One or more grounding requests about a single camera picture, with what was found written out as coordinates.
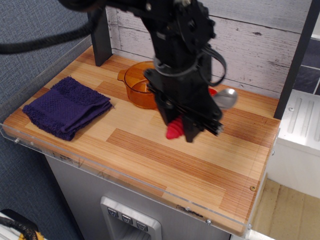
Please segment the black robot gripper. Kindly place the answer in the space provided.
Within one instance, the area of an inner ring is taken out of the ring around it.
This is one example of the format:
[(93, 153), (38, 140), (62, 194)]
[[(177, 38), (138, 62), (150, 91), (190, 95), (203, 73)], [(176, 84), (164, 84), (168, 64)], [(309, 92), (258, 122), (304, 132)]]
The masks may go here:
[(224, 126), (220, 123), (223, 116), (215, 101), (209, 94), (206, 82), (212, 76), (212, 60), (202, 58), (195, 68), (180, 75), (166, 76), (160, 70), (147, 69), (144, 76), (149, 81), (148, 88), (160, 115), (167, 126), (182, 116), (182, 125), (187, 143), (204, 130), (219, 135)]

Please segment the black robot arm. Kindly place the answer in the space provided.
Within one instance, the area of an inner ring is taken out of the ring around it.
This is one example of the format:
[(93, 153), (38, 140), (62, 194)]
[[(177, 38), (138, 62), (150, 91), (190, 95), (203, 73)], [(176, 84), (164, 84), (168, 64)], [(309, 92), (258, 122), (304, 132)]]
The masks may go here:
[(150, 34), (154, 59), (144, 76), (166, 125), (177, 117), (187, 142), (202, 131), (218, 135), (223, 114), (209, 93), (212, 59), (226, 67), (224, 58), (210, 46), (215, 22), (196, 0), (64, 0), (62, 5), (78, 12), (106, 6), (139, 17)]

